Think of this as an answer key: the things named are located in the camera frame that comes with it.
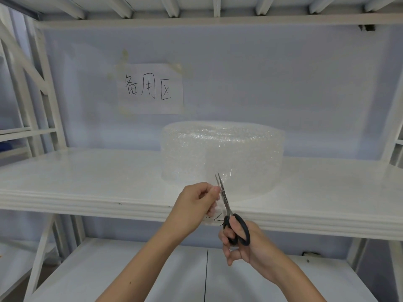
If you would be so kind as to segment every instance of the hand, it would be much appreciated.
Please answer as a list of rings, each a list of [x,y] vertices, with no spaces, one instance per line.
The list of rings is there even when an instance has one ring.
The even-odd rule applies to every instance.
[[[185,186],[179,194],[164,225],[182,241],[202,222],[204,215],[212,217],[216,212],[216,200],[221,189],[207,182]]]
[[[246,238],[240,223],[234,216],[229,219],[231,225],[226,227],[225,230],[221,229],[219,238],[223,243],[222,250],[227,258],[228,266],[231,266],[235,260],[243,259],[245,262],[251,264],[265,279],[277,284],[277,274],[281,271],[290,259],[272,243],[259,228],[259,226],[249,220],[245,223],[248,226],[251,243],[249,246],[244,246],[238,243],[238,249],[230,251],[229,238],[235,238],[235,233],[242,238]]]

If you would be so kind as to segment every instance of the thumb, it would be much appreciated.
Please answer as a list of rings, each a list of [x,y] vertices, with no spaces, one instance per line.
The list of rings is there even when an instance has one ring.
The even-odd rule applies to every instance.
[[[206,211],[210,208],[210,206],[214,203],[214,201],[219,199],[220,192],[221,192],[220,187],[214,186],[210,188],[209,192],[206,195],[204,195],[204,197],[201,199],[203,205],[205,205],[206,207]]]
[[[229,224],[231,225],[232,230],[243,239],[246,239],[246,234],[241,226],[241,224],[237,221],[234,215],[229,218]]]

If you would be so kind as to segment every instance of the black scissor handle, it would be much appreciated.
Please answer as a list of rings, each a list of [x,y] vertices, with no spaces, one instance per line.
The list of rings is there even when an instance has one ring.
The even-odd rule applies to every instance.
[[[243,239],[242,237],[240,237],[239,235],[237,235],[235,233],[235,238],[234,239],[228,238],[229,243],[231,245],[236,246],[238,244],[238,240],[239,240],[239,242],[241,244],[243,244],[244,246],[249,246],[249,244],[251,243],[251,236],[249,234],[248,226],[246,225],[246,223],[243,221],[243,219],[237,213],[234,213],[233,215],[235,216],[235,219],[240,223],[243,231],[245,232],[246,239]],[[229,227],[230,229],[232,229],[231,225],[229,224],[229,216],[228,215],[226,215],[224,217],[224,229],[225,229],[225,227]]]

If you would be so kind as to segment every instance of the right hand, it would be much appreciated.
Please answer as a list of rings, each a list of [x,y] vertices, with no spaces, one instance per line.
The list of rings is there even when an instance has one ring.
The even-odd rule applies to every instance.
[[[229,223],[232,229],[226,227],[225,230],[221,229],[219,233],[219,238],[223,243],[222,250],[227,258],[228,266],[231,266],[235,260],[243,259],[265,279],[277,284],[277,274],[281,272],[284,264],[289,262],[290,259],[265,236],[256,223],[249,220],[245,221],[251,237],[249,246],[238,243],[238,249],[230,251],[231,245],[228,237],[235,238],[235,233],[244,239],[246,236],[234,216],[230,217]]]

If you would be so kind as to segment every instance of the left hand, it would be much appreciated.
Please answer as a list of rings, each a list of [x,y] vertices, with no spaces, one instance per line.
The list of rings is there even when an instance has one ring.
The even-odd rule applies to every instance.
[[[202,222],[204,215],[212,217],[216,212],[216,200],[221,189],[207,182],[185,186],[169,213],[164,225],[182,241]]]

